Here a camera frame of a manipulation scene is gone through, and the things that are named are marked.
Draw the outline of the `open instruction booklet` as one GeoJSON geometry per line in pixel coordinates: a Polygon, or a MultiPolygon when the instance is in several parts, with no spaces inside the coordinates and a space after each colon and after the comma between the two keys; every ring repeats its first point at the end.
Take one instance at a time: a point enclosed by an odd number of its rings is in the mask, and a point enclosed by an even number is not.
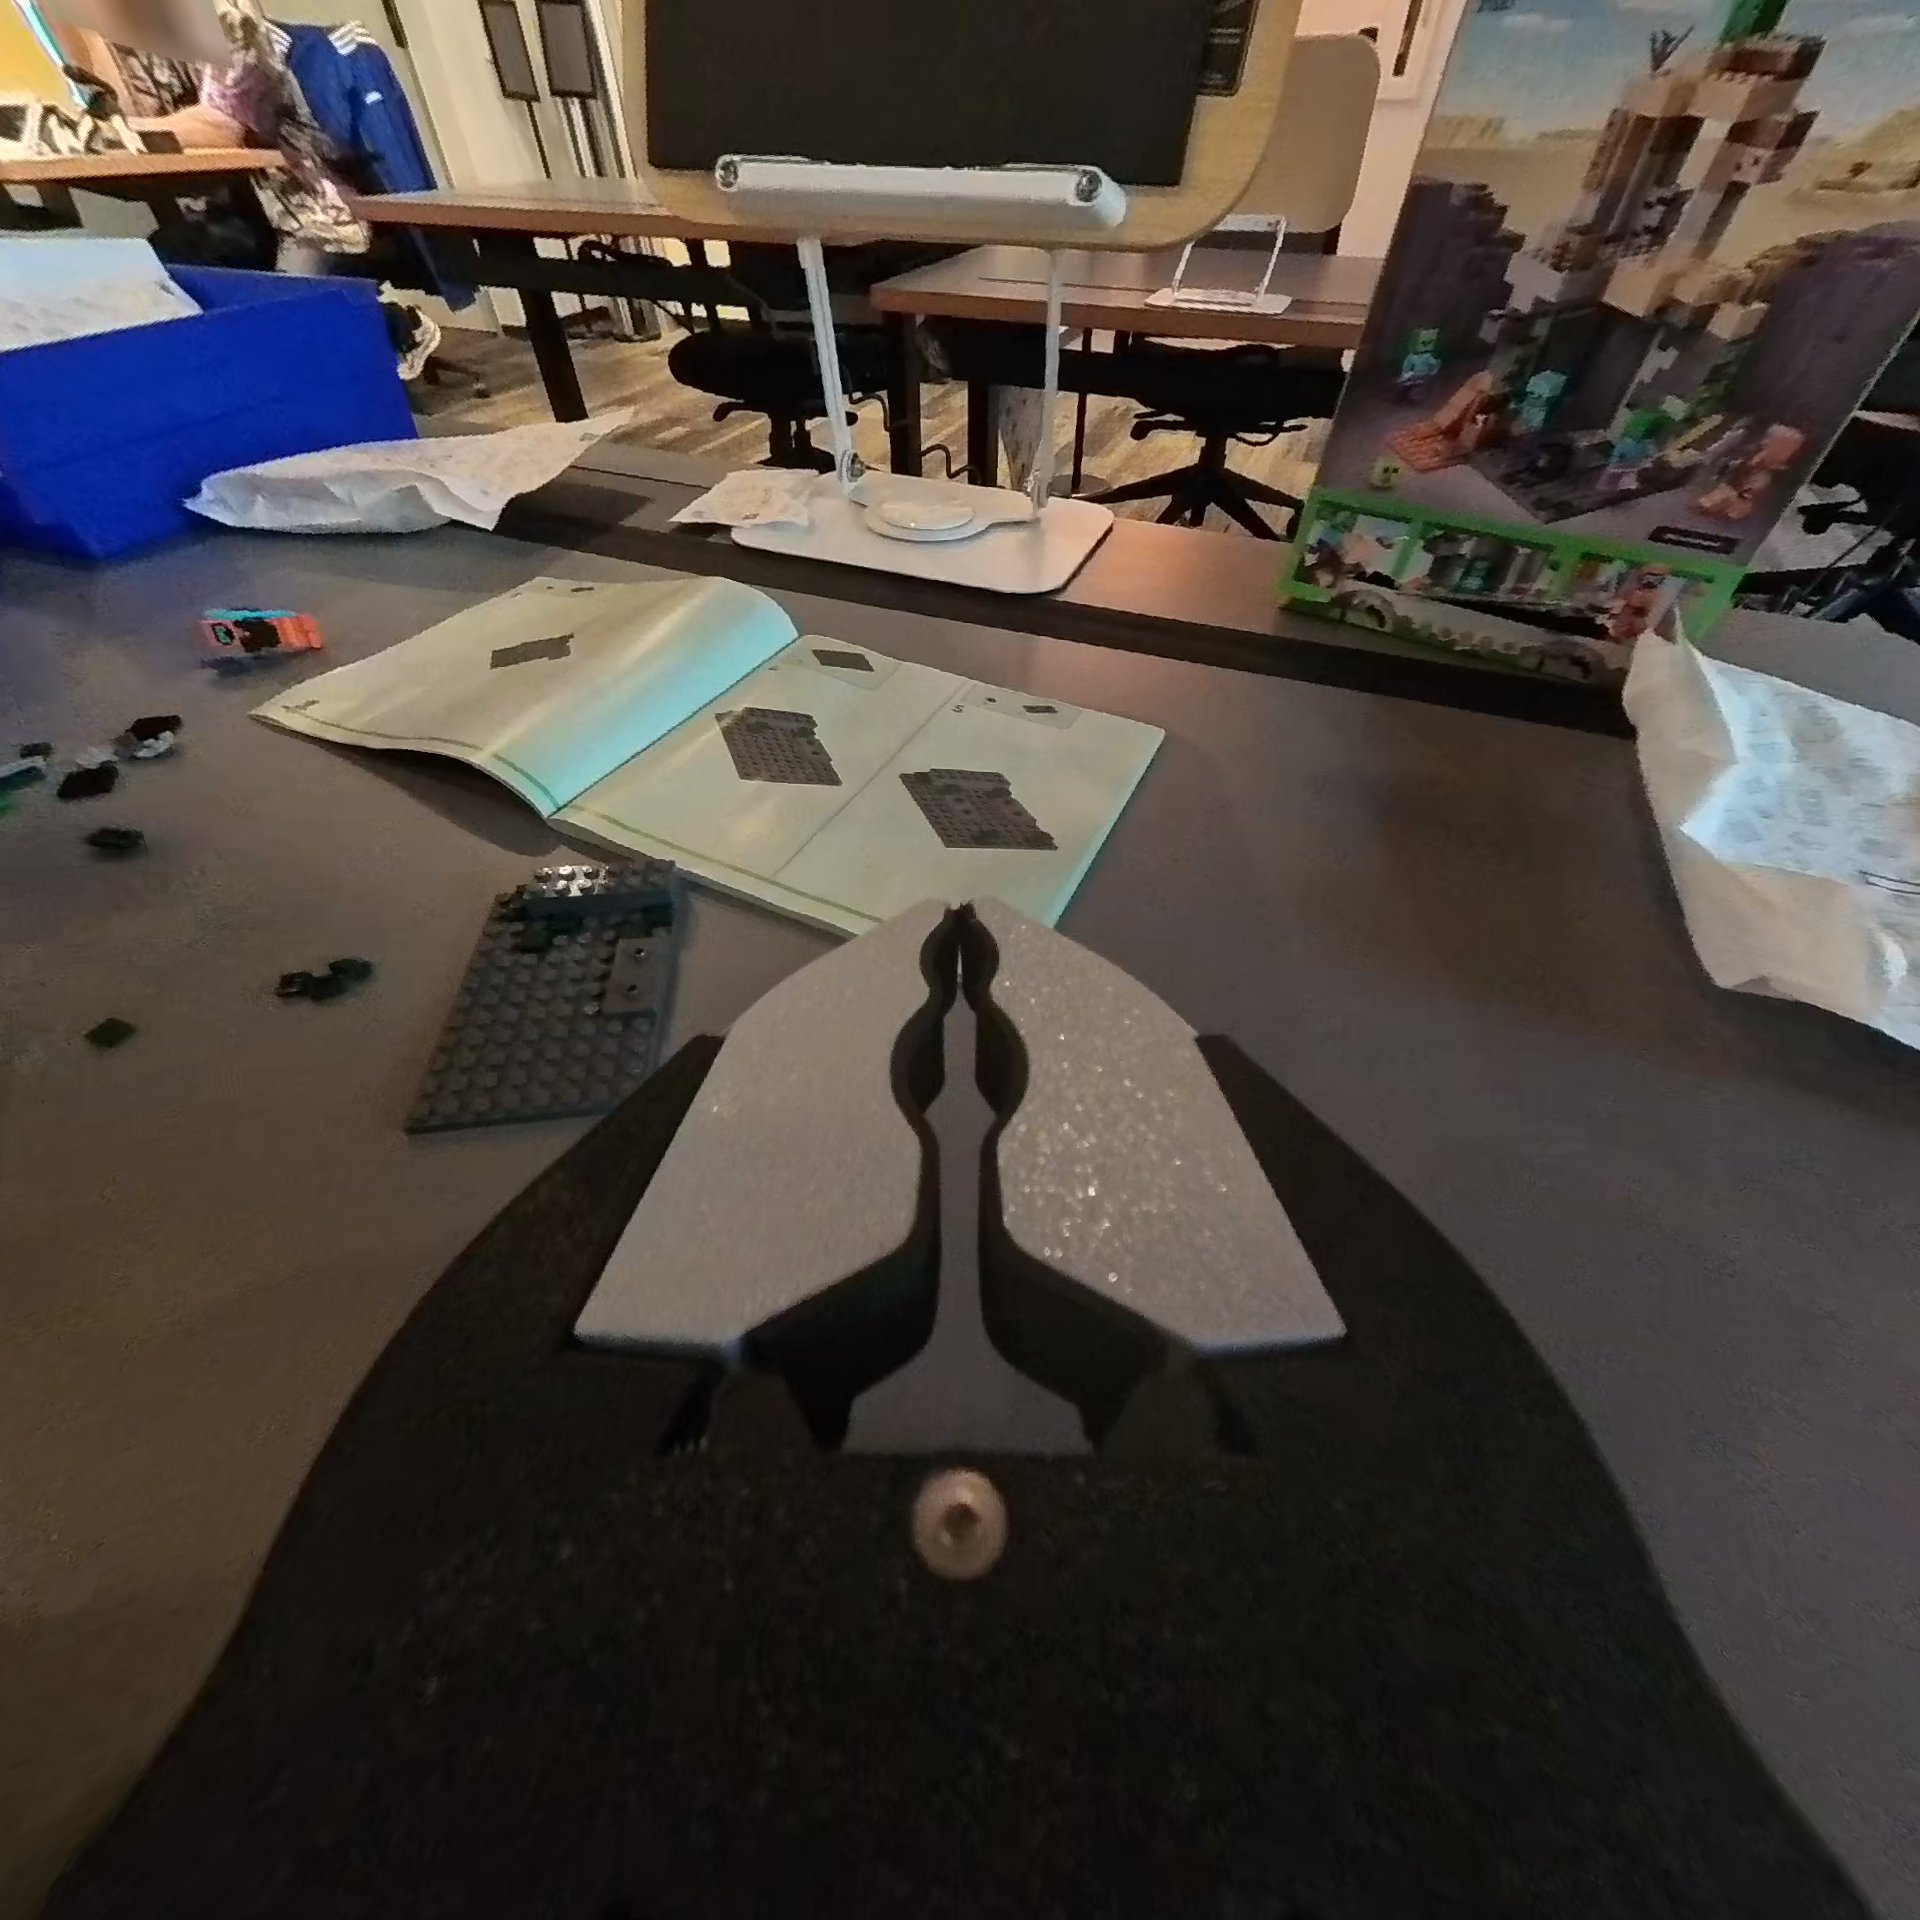
{"type": "Polygon", "coordinates": [[[253,713],[465,762],[564,832],[842,936],[978,896],[1054,928],[1162,745],[720,577],[534,577],[253,713]]]}

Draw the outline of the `white printed paper sheet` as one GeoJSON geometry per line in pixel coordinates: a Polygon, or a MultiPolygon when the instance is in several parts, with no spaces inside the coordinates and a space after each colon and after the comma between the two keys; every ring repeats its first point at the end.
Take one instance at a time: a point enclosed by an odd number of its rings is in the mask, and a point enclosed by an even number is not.
{"type": "Polygon", "coordinates": [[[809,523],[813,489],[820,489],[813,468],[730,468],[707,495],[680,503],[670,523],[720,523],[720,532],[809,523]]]}

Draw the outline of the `grey desk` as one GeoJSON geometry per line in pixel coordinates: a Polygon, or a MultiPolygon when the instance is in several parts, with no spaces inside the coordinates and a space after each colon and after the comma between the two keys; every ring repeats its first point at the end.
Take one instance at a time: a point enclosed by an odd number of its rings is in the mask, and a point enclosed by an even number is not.
{"type": "Polygon", "coordinates": [[[842,1452],[692,1434],[570,1320],[830,944],[702,903],[658,1090],[400,1137],[556,826],[191,646],[675,546],[527,523],[3,557],[3,745],[184,721],[3,812],[3,1916],[1913,1916],[1913,1051],[1703,984],[1633,745],[776,582],[1162,725],[1064,936],[1218,1032],[1350,1340],[1040,1459],[952,1006],[938,1340],[842,1452]]]}

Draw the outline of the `dark grey studded brick plate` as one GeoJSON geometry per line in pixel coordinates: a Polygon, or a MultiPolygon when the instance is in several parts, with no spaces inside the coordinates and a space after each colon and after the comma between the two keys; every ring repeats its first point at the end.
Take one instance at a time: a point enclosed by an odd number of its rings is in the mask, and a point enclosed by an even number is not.
{"type": "Polygon", "coordinates": [[[675,932],[490,922],[400,1130],[606,1117],[658,1070],[675,984],[675,932]]]}

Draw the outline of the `white lamp base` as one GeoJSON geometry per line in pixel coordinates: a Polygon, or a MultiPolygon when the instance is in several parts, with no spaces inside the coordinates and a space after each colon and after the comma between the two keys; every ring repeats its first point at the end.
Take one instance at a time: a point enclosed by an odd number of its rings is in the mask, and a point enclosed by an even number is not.
{"type": "Polygon", "coordinates": [[[841,330],[830,312],[825,239],[1064,241],[1107,239],[1129,189],[1096,163],[841,163],[786,152],[720,152],[715,189],[765,213],[799,239],[809,335],[825,385],[833,468],[813,472],[799,519],[736,523],[750,548],[863,568],[910,582],[959,582],[1011,596],[1054,592],[1110,532],[1110,507],[1050,495],[1050,437],[1023,489],[873,472],[857,453],[841,330]]]}

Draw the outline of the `black office chair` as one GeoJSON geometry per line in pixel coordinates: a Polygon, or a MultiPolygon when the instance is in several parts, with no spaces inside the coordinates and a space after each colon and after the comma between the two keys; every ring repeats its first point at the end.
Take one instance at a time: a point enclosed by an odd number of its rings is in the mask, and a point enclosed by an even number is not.
{"type": "Polygon", "coordinates": [[[1920,417],[1860,413],[1793,498],[1736,605],[1920,638],[1920,417]]]}
{"type": "MultiPolygon", "coordinates": [[[[888,330],[833,330],[842,400],[881,400],[891,429],[891,348],[888,330]]],[[[833,468],[833,453],[813,449],[809,424],[830,417],[820,348],[809,330],[707,326],[685,330],[670,353],[670,376],[685,391],[715,395],[715,424],[750,413],[775,429],[765,468],[833,468]]]]}
{"type": "Polygon", "coordinates": [[[1229,468],[1229,445],[1274,445],[1327,424],[1344,395],[1344,348],[1226,345],[1179,348],[1136,345],[1119,358],[1124,395],[1136,400],[1131,437],[1190,432],[1198,458],[1119,489],[1096,503],[1162,498],[1160,523],[1198,532],[1208,507],[1257,538],[1285,538],[1303,498],[1229,468]]]}

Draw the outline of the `large blue plastic bin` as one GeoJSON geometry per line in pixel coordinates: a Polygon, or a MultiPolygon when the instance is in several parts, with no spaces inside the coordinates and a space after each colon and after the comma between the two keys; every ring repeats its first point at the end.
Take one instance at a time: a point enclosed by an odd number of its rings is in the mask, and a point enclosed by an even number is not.
{"type": "Polygon", "coordinates": [[[178,265],[191,317],[0,353],[0,538],[121,560],[198,532],[227,468],[415,437],[362,280],[178,265]]]}

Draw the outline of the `clear acrylic stand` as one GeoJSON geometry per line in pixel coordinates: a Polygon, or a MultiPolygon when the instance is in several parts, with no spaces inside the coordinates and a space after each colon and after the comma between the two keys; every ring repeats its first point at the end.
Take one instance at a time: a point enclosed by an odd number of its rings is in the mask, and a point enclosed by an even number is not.
{"type": "Polygon", "coordinates": [[[1226,215],[1203,239],[1184,241],[1174,280],[1147,293],[1152,310],[1197,312],[1285,312],[1292,293],[1277,289],[1285,215],[1226,215]],[[1216,265],[1244,259],[1250,281],[1226,281],[1216,265]]]}

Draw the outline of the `small orange toy piece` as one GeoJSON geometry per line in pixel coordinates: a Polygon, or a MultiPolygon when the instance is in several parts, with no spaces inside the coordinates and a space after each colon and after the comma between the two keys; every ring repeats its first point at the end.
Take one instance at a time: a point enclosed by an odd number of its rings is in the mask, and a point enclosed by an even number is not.
{"type": "Polygon", "coordinates": [[[326,635],[309,613],[210,605],[201,613],[201,655],[219,671],[253,671],[253,662],[326,655],[326,635]]]}

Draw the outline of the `blue striped jacket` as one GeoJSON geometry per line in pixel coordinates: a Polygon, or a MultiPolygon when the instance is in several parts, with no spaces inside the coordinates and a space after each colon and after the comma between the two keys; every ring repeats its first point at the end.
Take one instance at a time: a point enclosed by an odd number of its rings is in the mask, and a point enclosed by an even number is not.
{"type": "Polygon", "coordinates": [[[431,259],[405,225],[365,225],[352,196],[431,189],[431,158],[391,50],[355,18],[269,18],[291,84],[321,133],[326,186],[303,229],[276,239],[276,272],[362,272],[438,293],[431,259]]]}

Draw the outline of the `wooden office table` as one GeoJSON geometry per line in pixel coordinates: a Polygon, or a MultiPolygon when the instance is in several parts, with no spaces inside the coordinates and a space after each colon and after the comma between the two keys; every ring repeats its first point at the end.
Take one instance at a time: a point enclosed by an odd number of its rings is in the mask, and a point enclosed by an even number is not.
{"type": "Polygon", "coordinates": [[[271,150],[178,150],[178,152],[3,152],[0,158],[0,229],[65,229],[82,225],[74,196],[108,196],[152,204],[177,221],[178,202],[219,196],[227,186],[253,186],[281,176],[271,150]]]}
{"type": "MultiPolygon", "coordinates": [[[[1277,289],[1285,312],[1152,310],[1147,293],[1174,280],[1169,254],[1064,254],[1059,259],[1059,353],[1064,395],[1124,395],[1119,358],[1136,345],[1226,348],[1354,348],[1382,289],[1382,259],[1280,254],[1277,289]]],[[[872,310],[891,348],[891,468],[920,472],[920,385],[969,391],[961,468],[994,472],[994,395],[1040,376],[1050,261],[1040,249],[975,249],[915,272],[881,280],[872,310]]]]}

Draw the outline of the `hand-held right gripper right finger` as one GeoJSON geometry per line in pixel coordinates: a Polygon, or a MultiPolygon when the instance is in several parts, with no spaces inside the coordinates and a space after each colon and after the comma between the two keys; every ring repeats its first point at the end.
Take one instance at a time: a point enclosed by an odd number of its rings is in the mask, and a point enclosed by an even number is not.
{"type": "Polygon", "coordinates": [[[1344,1343],[1344,1320],[1240,1130],[1198,1032],[1119,962],[975,903],[985,1014],[1016,1041],[1001,1222],[1077,1305],[1197,1359],[1344,1343]]]}

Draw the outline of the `green toy set box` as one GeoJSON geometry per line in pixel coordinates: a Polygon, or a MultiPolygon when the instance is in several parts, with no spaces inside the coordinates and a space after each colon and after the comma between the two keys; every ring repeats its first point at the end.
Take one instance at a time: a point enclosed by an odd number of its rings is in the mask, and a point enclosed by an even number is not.
{"type": "Polygon", "coordinates": [[[1703,638],[1913,335],[1913,5],[1470,5],[1285,613],[1622,684],[1703,638]]]}

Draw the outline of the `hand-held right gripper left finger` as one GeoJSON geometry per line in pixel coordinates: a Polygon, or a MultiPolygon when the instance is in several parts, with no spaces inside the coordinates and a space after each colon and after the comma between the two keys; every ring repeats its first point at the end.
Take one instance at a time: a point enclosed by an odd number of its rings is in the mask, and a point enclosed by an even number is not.
{"type": "Polygon", "coordinates": [[[720,1041],[576,1343],[707,1363],[905,1363],[938,1322],[938,1144],[959,913],[915,903],[720,1041]]]}

